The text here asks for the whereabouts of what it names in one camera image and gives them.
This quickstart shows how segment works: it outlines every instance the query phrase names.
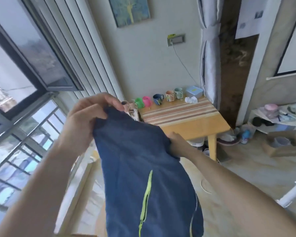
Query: tissue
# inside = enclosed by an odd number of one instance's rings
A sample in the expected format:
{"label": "tissue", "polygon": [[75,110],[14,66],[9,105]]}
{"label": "tissue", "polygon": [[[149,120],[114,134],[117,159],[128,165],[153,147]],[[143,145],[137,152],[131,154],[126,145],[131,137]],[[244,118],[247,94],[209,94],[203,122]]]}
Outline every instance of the tissue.
{"label": "tissue", "polygon": [[193,97],[186,97],[185,98],[186,103],[197,103],[197,98],[195,96]]}

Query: painting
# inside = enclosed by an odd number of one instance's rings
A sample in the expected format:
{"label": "painting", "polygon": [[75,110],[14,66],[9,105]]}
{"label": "painting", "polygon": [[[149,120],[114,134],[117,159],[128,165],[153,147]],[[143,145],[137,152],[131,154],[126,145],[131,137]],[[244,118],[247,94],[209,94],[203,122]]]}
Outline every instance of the painting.
{"label": "painting", "polygon": [[109,0],[117,27],[150,18],[147,0]]}

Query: striped tablecloth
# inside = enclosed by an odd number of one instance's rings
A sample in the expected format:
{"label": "striped tablecloth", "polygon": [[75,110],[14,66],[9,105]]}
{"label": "striped tablecloth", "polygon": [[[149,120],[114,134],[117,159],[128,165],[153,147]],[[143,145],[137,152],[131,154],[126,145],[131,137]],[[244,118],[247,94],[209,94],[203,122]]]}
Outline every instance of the striped tablecloth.
{"label": "striped tablecloth", "polygon": [[212,103],[208,99],[203,98],[199,100],[198,103],[194,104],[182,102],[164,108],[162,108],[161,105],[160,108],[156,110],[141,113],[141,117],[146,123],[162,127],[217,114],[219,114],[219,112]]}

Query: table leg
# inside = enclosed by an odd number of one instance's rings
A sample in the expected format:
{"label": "table leg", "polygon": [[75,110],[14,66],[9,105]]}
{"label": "table leg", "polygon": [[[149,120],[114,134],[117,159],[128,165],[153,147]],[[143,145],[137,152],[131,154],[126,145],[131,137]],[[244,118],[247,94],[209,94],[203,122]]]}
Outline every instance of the table leg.
{"label": "table leg", "polygon": [[209,156],[214,161],[217,161],[217,157],[216,157],[216,143],[217,143],[216,134],[209,135],[208,136]]}

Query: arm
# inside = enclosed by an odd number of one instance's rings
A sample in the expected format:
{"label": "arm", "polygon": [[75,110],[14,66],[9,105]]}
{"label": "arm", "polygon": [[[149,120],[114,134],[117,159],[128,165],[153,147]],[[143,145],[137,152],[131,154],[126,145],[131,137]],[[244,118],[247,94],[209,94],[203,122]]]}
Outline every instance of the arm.
{"label": "arm", "polygon": [[53,236],[59,208],[72,165],[92,140],[95,118],[105,119],[103,106],[124,107],[115,97],[101,93],[80,100],[68,114],[59,138],[24,187],[19,200],[0,224],[0,237]]}
{"label": "arm", "polygon": [[254,185],[190,146],[179,134],[171,133],[171,151],[189,159],[211,184],[252,237],[296,237],[296,221],[284,208]]}

